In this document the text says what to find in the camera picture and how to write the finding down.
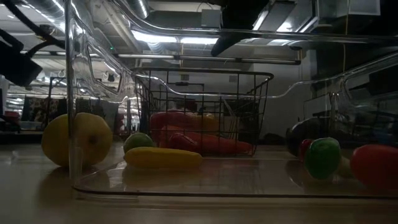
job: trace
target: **toy fruit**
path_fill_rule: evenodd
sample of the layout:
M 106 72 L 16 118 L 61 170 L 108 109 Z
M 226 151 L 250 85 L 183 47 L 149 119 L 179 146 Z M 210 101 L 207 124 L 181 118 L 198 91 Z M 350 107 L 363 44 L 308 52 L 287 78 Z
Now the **toy fruit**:
M 152 139 L 144 134 L 144 133 L 134 133 L 130 135 L 126 141 L 124 142 L 124 153 L 126 153 L 128 150 L 133 149 L 135 147 L 152 147 L 154 146 L 154 142 Z
M 218 119 L 214 119 L 212 114 L 202 116 L 180 110 L 168 110 L 150 117 L 150 134 L 155 142 L 160 142 L 161 129 L 167 125 L 191 131 L 203 130 L 210 135 L 217 135 L 219 128 Z
M 300 145 L 304 139 L 327 137 L 329 118 L 309 118 L 297 123 L 286 131 L 287 150 L 298 157 Z
M 83 149 L 83 165 L 94 165 L 105 159 L 112 146 L 113 134 L 102 117 L 78 113 L 73 121 L 73 131 L 76 147 Z
M 59 166 L 69 166 L 68 115 L 53 119 L 44 129 L 42 149 L 51 161 Z
M 174 136 L 176 133 L 183 134 L 183 136 Z M 161 147 L 195 151 L 199 153 L 249 154 L 253 149 L 253 146 L 247 142 L 235 141 L 235 139 L 226 139 L 214 135 L 196 133 L 193 131 L 184 131 L 182 128 L 170 125 L 165 126 L 162 129 L 160 139 L 162 140 L 159 144 Z
M 101 162 L 112 145 L 112 131 L 105 120 L 97 115 L 78 113 L 73 121 L 76 147 L 83 152 L 83 165 Z M 44 154 L 60 166 L 69 166 L 68 115 L 52 120 L 43 132 Z
M 351 170 L 364 185 L 381 190 L 398 189 L 398 149 L 368 144 L 355 149 Z
M 349 159 L 345 158 L 345 157 L 341 157 L 340 160 L 340 164 L 338 165 L 337 168 L 337 174 L 340 177 L 344 177 L 344 178 L 353 178 L 354 175 L 351 171 L 351 168 L 349 166 Z
M 158 147 L 137 147 L 124 155 L 124 160 L 137 168 L 189 169 L 200 166 L 198 153 Z
M 301 162 L 304 162 L 305 153 L 308 150 L 308 148 L 310 147 L 312 142 L 313 142 L 312 139 L 305 139 L 303 142 L 301 142 L 300 149 L 298 152 L 298 159 Z
M 324 180 L 337 170 L 340 160 L 338 141 L 333 138 L 321 138 L 312 142 L 305 153 L 304 165 L 313 178 Z

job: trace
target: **ceiling light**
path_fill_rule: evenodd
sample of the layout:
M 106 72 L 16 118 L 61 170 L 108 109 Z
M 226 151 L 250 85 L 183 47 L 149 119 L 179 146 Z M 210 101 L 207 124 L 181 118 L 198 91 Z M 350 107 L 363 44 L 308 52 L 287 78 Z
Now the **ceiling light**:
M 137 40 L 144 41 L 147 43 L 177 43 L 177 39 L 175 37 L 162 36 L 162 35 L 151 35 L 151 34 L 143 34 L 137 31 L 131 31 L 134 37 Z
M 218 38 L 204 38 L 204 37 L 184 37 L 181 39 L 183 44 L 215 44 Z

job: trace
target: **red fruit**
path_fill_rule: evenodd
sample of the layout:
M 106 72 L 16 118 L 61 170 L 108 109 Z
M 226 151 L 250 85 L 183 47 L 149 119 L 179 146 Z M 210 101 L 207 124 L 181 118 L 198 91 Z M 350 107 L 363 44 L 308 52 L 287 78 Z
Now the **red fruit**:
M 304 141 L 301 142 L 300 149 L 298 152 L 298 159 L 301 162 L 304 162 L 305 152 L 310 147 L 312 142 L 313 142 L 313 139 L 304 139 Z
M 350 162 L 354 176 L 380 190 L 398 189 L 398 149 L 369 144 L 355 149 Z

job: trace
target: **yellow lemon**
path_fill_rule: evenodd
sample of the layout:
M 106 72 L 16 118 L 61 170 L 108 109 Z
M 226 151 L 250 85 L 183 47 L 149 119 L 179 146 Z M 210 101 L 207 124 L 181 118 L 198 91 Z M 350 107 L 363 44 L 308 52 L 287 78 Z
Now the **yellow lemon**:
M 73 121 L 77 148 L 83 153 L 83 165 L 90 166 L 105 159 L 112 145 L 112 131 L 97 115 L 78 113 Z M 44 154 L 60 166 L 69 166 L 68 115 L 52 120 L 43 132 Z

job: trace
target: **fluorescent light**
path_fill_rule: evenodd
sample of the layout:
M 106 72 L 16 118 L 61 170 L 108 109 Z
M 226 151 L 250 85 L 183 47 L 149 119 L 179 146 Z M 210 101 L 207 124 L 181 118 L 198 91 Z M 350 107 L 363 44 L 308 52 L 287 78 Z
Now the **fluorescent light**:
M 276 30 L 277 32 L 290 32 L 292 30 L 292 25 L 289 22 L 284 22 L 280 27 Z
M 257 19 L 257 21 L 253 24 L 253 30 L 259 30 L 262 22 L 264 22 L 264 19 L 267 17 L 268 11 L 263 10 Z
M 161 35 L 151 35 L 151 34 L 143 34 L 137 31 L 131 31 L 134 37 L 137 40 L 144 41 L 147 43 L 177 43 L 177 39 L 175 37 L 169 36 L 161 36 Z
M 56 6 L 58 6 L 58 8 L 62 11 L 65 12 L 65 10 L 63 9 L 63 6 L 61 6 L 61 4 L 57 1 L 57 0 L 52 0 L 52 2 L 54 2 L 54 4 Z
M 9 102 L 9 103 L 12 103 L 12 104 L 14 104 L 14 105 L 19 105 L 19 104 L 20 104 L 20 103 L 18 103 L 18 102 L 11 101 L 11 100 L 8 100 L 8 102 Z
M 38 51 L 35 55 L 51 55 L 50 52 Z
M 218 38 L 203 38 L 203 37 L 184 37 L 181 39 L 183 44 L 215 44 Z
M 318 17 L 315 16 L 314 18 L 312 18 L 312 20 L 305 26 L 303 27 L 302 30 L 300 30 L 299 32 L 305 32 L 307 29 L 309 29 L 312 25 L 314 25 L 314 23 L 316 23 L 318 21 Z

